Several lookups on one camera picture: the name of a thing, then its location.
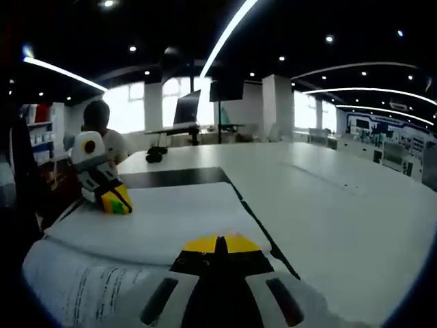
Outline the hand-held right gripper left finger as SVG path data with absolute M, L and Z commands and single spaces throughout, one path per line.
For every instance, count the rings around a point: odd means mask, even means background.
M 115 326 L 181 327 L 189 299 L 212 268 L 221 240 L 213 234 L 187 242 L 168 271 L 148 275 L 118 299 Z

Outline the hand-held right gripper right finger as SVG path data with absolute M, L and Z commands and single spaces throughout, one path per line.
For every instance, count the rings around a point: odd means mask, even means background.
M 354 327 L 332 313 L 325 297 L 291 273 L 277 271 L 268 256 L 241 234 L 223 235 L 227 253 L 246 256 L 243 278 L 259 310 L 264 327 Z

